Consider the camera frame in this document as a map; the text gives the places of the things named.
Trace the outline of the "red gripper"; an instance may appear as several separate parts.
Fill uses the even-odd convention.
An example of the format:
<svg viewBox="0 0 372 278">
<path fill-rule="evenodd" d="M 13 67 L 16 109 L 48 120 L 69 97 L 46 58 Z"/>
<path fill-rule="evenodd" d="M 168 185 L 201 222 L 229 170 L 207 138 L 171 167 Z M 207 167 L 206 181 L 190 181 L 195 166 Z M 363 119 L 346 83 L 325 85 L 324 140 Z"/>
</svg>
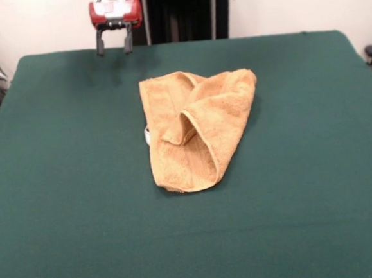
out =
<svg viewBox="0 0 372 278">
<path fill-rule="evenodd" d="M 143 20 L 143 10 L 140 0 L 101 0 L 89 3 L 91 24 L 96 31 L 96 52 L 104 56 L 105 44 L 102 33 L 104 30 L 126 29 L 124 40 L 125 54 L 133 52 L 132 26 L 139 27 Z"/>
</svg>

